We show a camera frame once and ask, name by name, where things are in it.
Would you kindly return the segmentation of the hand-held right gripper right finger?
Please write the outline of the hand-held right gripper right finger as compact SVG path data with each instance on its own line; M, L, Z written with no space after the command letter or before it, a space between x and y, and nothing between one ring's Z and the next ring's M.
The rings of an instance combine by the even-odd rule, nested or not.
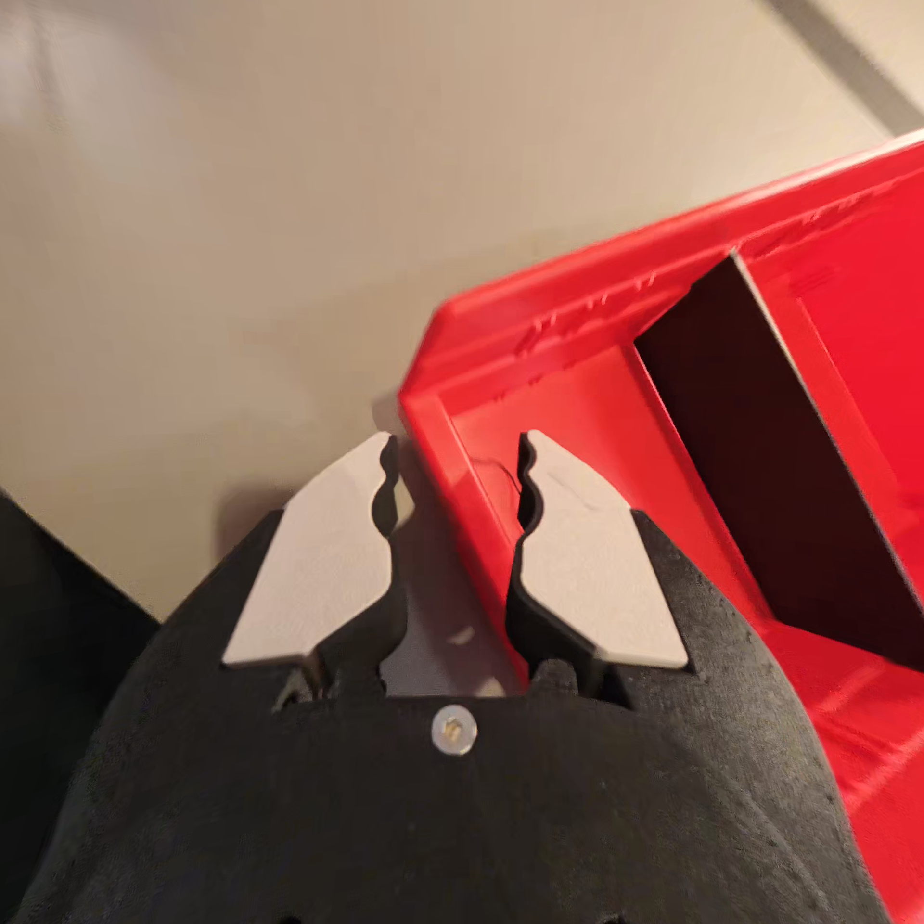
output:
M563 662L579 683L615 665L683 670L687 649L634 510L540 430L519 438L517 519L505 633L530 677Z

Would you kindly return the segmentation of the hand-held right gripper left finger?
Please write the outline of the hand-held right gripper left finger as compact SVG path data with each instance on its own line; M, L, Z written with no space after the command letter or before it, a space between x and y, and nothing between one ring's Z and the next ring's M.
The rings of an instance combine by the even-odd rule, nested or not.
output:
M380 678L408 630L393 537L398 438L347 451L288 500L226 644L230 669L296 666L314 683Z

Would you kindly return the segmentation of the red plastic bin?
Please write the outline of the red plastic bin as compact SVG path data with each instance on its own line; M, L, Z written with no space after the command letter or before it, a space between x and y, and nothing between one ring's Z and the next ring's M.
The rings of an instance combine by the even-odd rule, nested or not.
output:
M920 130L483 285L436 311L399 392L497 627L521 433L662 526L781 663L896 922L922 922L922 672L772 615L635 341L737 252L922 601L922 194Z

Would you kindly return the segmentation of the black bin divider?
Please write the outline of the black bin divider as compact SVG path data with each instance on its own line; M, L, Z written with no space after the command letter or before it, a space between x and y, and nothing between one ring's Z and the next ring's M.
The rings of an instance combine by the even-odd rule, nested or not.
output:
M635 347L772 615L922 672L922 601L741 256Z

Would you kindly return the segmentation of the person's black jacket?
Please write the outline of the person's black jacket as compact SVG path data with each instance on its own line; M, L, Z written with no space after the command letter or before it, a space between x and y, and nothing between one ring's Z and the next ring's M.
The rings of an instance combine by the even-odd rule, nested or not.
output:
M110 699L159 627L2 492L2 922L35 874Z

